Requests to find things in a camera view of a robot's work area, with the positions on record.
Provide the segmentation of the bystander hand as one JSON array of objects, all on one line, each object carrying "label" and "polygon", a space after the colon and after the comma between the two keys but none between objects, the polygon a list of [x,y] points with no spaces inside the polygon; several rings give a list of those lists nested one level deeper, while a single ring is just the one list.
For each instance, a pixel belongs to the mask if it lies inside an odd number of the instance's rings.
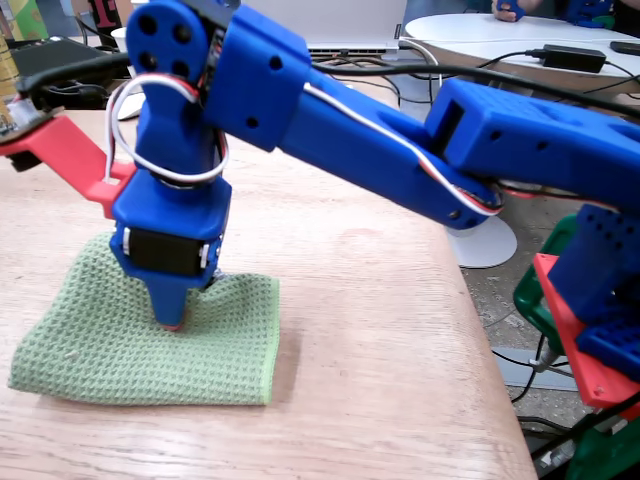
[{"label": "bystander hand", "polygon": [[496,19],[505,22],[517,22],[526,14],[516,0],[494,0],[492,12]]}]

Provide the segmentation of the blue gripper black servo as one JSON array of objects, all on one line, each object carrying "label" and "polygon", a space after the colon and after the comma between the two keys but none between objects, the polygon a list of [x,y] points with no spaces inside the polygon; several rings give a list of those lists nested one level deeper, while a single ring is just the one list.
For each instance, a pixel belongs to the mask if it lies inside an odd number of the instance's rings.
[{"label": "blue gripper black servo", "polygon": [[139,170],[113,205],[111,250],[127,275],[147,281],[156,322],[166,330],[181,327],[188,289],[211,281],[231,194],[221,177],[176,189]]}]

